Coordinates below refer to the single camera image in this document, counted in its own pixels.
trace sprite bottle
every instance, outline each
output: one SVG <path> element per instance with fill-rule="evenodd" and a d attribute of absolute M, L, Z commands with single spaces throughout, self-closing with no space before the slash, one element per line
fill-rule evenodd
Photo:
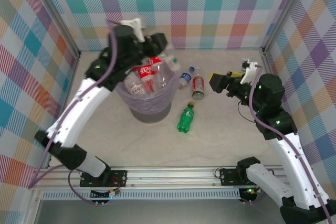
<path fill-rule="evenodd" d="M 194 105 L 194 102 L 189 102 L 188 106 L 183 110 L 180 122 L 177 125 L 178 131 L 183 131 L 184 133 L 187 133 L 189 131 L 191 122 L 193 121 L 194 117 Z"/>

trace checkered backdrop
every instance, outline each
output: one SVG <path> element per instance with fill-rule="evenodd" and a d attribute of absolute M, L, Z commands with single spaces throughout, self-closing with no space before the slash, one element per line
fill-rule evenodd
<path fill-rule="evenodd" d="M 336 198 L 336 0 L 299 0 L 269 60 L 308 161 Z"/>
<path fill-rule="evenodd" d="M 143 16 L 176 48 L 259 48 L 286 0 L 54 0 L 78 46 L 106 46 L 106 19 Z"/>
<path fill-rule="evenodd" d="M 75 55 L 41 0 L 0 0 L 0 223 L 18 223 L 43 147 L 64 105 Z"/>

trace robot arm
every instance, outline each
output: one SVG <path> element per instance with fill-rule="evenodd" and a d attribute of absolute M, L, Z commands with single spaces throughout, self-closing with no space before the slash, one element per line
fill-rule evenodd
<path fill-rule="evenodd" d="M 167 46 L 167 40 L 162 33 L 144 37 L 141 31 L 141 21 L 138 18 L 123 20 L 114 29 L 114 33 L 118 55 L 109 76 L 87 92 L 88 88 L 95 84 L 109 68 L 114 50 L 110 36 L 109 46 L 100 53 L 98 59 L 92 62 L 75 97 L 60 116 L 62 118 L 67 113 L 61 125 L 59 125 L 59 118 L 46 132 L 39 131 L 35 135 L 36 140 L 44 147 L 54 135 L 49 152 L 68 169 L 79 169 L 98 178 L 100 185 L 104 185 L 110 178 L 110 167 L 76 144 L 79 133 L 98 105 L 119 82 L 125 79 L 133 66 L 140 65 L 144 57 L 159 55 Z"/>
<path fill-rule="evenodd" d="M 226 89 L 228 97 L 237 97 L 243 105 L 249 105 L 249 95 L 252 92 L 249 82 L 255 77 L 256 63 L 246 62 L 245 64 L 252 66 L 247 67 L 246 74 L 238 75 L 231 72 L 227 75 L 213 74 L 210 79 L 212 89 L 217 93 Z M 285 89 L 278 76 L 264 74 L 254 90 L 252 106 L 258 119 L 281 132 L 298 150 L 299 156 L 288 142 L 256 122 L 265 140 L 270 141 L 271 146 L 281 158 L 290 187 L 280 182 L 259 161 L 255 161 L 256 158 L 243 160 L 241 162 L 243 166 L 238 162 L 238 166 L 243 167 L 240 169 L 243 173 L 242 177 L 245 176 L 259 185 L 277 203 L 286 223 L 316 223 L 326 218 L 318 196 L 321 197 L 330 215 L 336 214 L 336 201 L 331 200 L 319 185 L 302 150 L 292 117 L 281 107 L 284 92 Z M 305 163 L 307 172 L 299 158 Z M 319 195 L 314 191 L 309 175 L 318 188 Z"/>

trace plastic bin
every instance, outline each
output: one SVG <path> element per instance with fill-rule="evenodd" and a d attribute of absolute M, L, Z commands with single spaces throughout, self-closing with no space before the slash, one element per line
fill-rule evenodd
<path fill-rule="evenodd" d="M 155 93 L 144 96 L 132 96 L 128 93 L 125 84 L 119 83 L 116 91 L 128 105 L 136 119 L 143 123 L 156 123 L 163 120 L 170 112 L 172 100 L 178 85 L 178 75 L 164 63 L 168 75 L 168 84 Z"/>

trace wire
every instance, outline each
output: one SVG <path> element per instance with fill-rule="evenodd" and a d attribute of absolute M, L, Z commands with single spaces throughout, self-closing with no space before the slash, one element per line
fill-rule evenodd
<path fill-rule="evenodd" d="M 240 115 L 242 118 L 244 118 L 245 120 L 247 120 L 247 121 L 249 121 L 249 122 L 251 122 L 251 123 L 254 123 L 254 121 L 252 121 L 252 120 L 250 120 L 250 119 L 244 117 L 244 116 L 241 114 L 240 109 L 239 109 L 239 105 L 240 105 L 241 103 L 242 103 L 242 101 L 239 101 L 238 104 L 237 104 L 237 108 L 238 108 L 238 113 L 239 113 L 239 115 Z"/>
<path fill-rule="evenodd" d="M 272 172 L 273 176 L 275 176 L 275 173 L 274 173 L 273 169 L 267 169 L 267 171 Z"/>
<path fill-rule="evenodd" d="M 112 24 L 115 24 L 117 22 L 113 22 L 111 20 L 108 20 L 109 23 L 109 27 L 110 27 L 110 37 L 111 37 L 111 43 L 112 43 L 112 48 L 115 49 L 112 51 L 112 59 L 111 62 L 109 64 L 109 67 L 107 68 L 106 72 L 103 74 L 103 76 L 101 78 L 99 78 L 98 81 L 96 81 L 93 85 L 91 85 L 90 87 L 88 87 L 82 94 L 80 94 L 78 96 L 78 99 L 74 100 L 73 103 L 68 107 L 68 109 L 62 114 L 62 116 L 60 117 L 58 124 L 56 125 L 56 128 L 54 130 L 54 133 L 52 134 L 46 148 L 43 151 L 40 163 L 38 164 L 36 171 L 32 177 L 32 180 L 30 181 L 29 185 L 28 185 L 28 189 L 31 189 L 33 186 L 36 185 L 36 183 L 43 178 L 44 176 L 46 176 L 48 173 L 50 173 L 51 171 L 47 170 L 46 172 L 44 172 L 40 177 L 39 180 L 37 180 L 37 176 L 43 166 L 44 160 L 47 156 L 47 153 L 51 147 L 51 144 L 53 143 L 56 134 L 58 133 L 58 130 L 60 129 L 60 127 L 62 126 L 63 121 L 65 120 L 65 118 L 67 117 L 67 115 L 70 113 L 70 111 L 75 107 L 75 105 L 80 102 L 80 100 L 88 93 L 90 92 L 93 88 L 97 87 L 99 84 L 101 84 L 109 75 L 110 73 L 113 71 L 114 66 L 116 65 L 116 61 L 117 61 L 117 53 L 118 53 L 118 45 L 117 45 L 117 39 L 116 39 L 116 35 L 114 33 L 114 29 Z"/>
<path fill-rule="evenodd" d="M 69 172 L 69 175 L 68 175 L 68 183 L 69 183 L 69 187 L 70 187 L 71 191 L 72 191 L 78 198 L 80 198 L 81 200 L 83 200 L 84 202 L 89 203 L 89 204 L 91 204 L 91 205 L 95 205 L 96 203 L 94 203 L 93 201 L 83 198 L 78 192 L 76 192 L 76 190 L 75 190 L 74 187 L 72 186 L 72 184 L 71 184 L 71 182 L 70 182 L 70 176 L 71 176 L 71 173 L 72 173 L 73 171 L 74 171 L 74 170 L 71 170 L 71 171 Z"/>
<path fill-rule="evenodd" d="M 216 178 L 218 178 L 218 179 L 220 179 L 220 178 L 219 178 L 219 177 L 217 177 L 217 175 L 216 175 L 216 172 L 217 172 L 219 169 L 224 169 L 224 168 L 222 168 L 222 167 L 219 167 L 219 168 L 217 168 L 217 169 L 215 170 L 215 177 L 216 177 Z"/>
<path fill-rule="evenodd" d="M 321 195 L 319 193 L 319 190 L 317 188 L 317 186 L 315 185 L 315 182 L 308 170 L 308 167 L 307 165 L 305 164 L 301 154 L 299 153 L 299 151 L 295 148 L 295 146 L 292 144 L 292 142 L 285 136 L 283 135 L 280 131 L 278 131 L 277 129 L 267 125 L 266 123 L 262 122 L 254 113 L 254 110 L 253 110 L 253 106 L 252 106 L 252 102 L 253 102 L 253 94 L 254 94 L 254 90 L 257 86 L 257 83 L 259 81 L 259 78 L 261 76 L 261 74 L 263 73 L 262 72 L 262 69 L 263 67 L 261 65 L 256 65 L 257 68 L 259 68 L 259 71 L 257 73 L 257 76 L 256 76 L 256 79 L 254 80 L 253 84 L 252 84 L 252 87 L 251 87 L 251 92 L 250 92 L 250 95 L 249 95 L 249 98 L 248 98 L 248 106 L 250 108 L 250 112 L 251 112 L 251 115 L 253 116 L 254 120 L 256 121 L 256 123 L 260 124 L 261 126 L 265 127 L 266 129 L 270 130 L 270 131 L 273 131 L 274 133 L 276 133 L 277 135 L 279 135 L 290 147 L 291 149 L 295 152 L 296 156 L 298 157 L 304 171 L 306 172 L 306 175 L 307 175 L 307 178 L 313 188 L 313 191 L 315 192 L 315 196 L 317 197 L 324 213 L 325 213 L 325 216 L 327 217 L 327 220 L 328 220 L 328 223 L 329 224 L 332 224 L 332 220 L 331 220 L 331 217 L 330 217 L 330 214 L 325 206 L 325 204 L 323 203 L 323 200 L 321 198 Z"/>
<path fill-rule="evenodd" d="M 117 180 L 117 181 L 118 181 L 118 186 L 117 186 L 116 190 L 120 189 L 120 181 L 119 181 L 119 179 L 116 178 L 116 177 L 112 177 L 111 180 L 112 180 L 114 183 L 116 183 L 116 180 Z"/>

